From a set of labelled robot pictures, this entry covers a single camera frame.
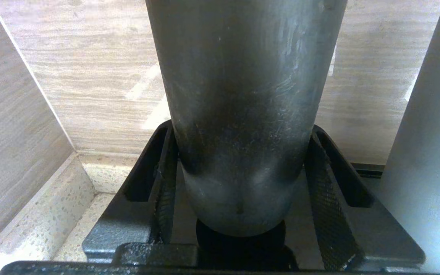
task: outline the gray cylinder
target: gray cylinder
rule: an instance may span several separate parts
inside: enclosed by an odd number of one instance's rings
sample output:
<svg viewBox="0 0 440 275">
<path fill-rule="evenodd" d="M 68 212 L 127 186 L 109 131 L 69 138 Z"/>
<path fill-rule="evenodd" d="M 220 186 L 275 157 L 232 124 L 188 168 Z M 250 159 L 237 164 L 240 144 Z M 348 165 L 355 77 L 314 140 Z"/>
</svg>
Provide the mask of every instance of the gray cylinder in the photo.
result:
<svg viewBox="0 0 440 275">
<path fill-rule="evenodd" d="M 346 0 L 147 0 L 190 203 L 220 233 L 280 223 Z"/>
<path fill-rule="evenodd" d="M 374 191 L 440 273 L 440 18 Z"/>
</svg>

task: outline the wood grain wall panel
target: wood grain wall panel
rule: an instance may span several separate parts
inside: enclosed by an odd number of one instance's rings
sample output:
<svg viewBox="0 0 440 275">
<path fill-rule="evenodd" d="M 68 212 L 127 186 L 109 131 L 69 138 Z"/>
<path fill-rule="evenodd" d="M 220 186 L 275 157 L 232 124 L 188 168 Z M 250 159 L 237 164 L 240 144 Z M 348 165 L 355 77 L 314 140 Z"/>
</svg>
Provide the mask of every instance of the wood grain wall panel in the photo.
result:
<svg viewBox="0 0 440 275">
<path fill-rule="evenodd" d="M 168 117 L 143 0 L 0 0 L 78 150 L 138 153 Z M 316 122 L 353 162 L 384 164 L 440 0 L 349 0 Z"/>
<path fill-rule="evenodd" d="M 0 23 L 0 231 L 71 152 Z"/>
</svg>

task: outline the speckled stone surface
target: speckled stone surface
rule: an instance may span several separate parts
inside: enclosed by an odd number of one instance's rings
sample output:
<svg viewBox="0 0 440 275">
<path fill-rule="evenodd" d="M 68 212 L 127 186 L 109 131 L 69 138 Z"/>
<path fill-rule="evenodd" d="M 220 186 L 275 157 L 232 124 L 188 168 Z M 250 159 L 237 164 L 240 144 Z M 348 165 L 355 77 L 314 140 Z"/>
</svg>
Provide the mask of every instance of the speckled stone surface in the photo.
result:
<svg viewBox="0 0 440 275">
<path fill-rule="evenodd" d="M 82 242 L 91 231 L 94 224 L 112 201 L 114 194 L 100 193 L 91 202 L 89 208 L 82 215 L 76 227 L 69 234 L 66 242 L 57 252 L 54 261 L 85 262 L 86 256 L 82 249 Z"/>
<path fill-rule="evenodd" d="M 78 158 L 42 189 L 0 233 L 0 254 L 52 259 L 96 195 Z"/>
<path fill-rule="evenodd" d="M 80 154 L 82 166 L 98 192 L 116 194 L 139 155 Z"/>
</svg>

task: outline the dark gray metal cylinder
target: dark gray metal cylinder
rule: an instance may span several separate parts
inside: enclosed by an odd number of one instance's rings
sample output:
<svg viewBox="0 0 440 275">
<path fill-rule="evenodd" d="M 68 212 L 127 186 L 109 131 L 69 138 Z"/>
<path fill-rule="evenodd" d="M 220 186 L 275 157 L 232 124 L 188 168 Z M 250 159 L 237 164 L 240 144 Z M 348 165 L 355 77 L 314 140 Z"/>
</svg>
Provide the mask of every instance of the dark gray metal cylinder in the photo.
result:
<svg viewBox="0 0 440 275">
<path fill-rule="evenodd" d="M 147 0 L 190 203 L 233 236 L 288 211 L 346 0 Z"/>
</svg>

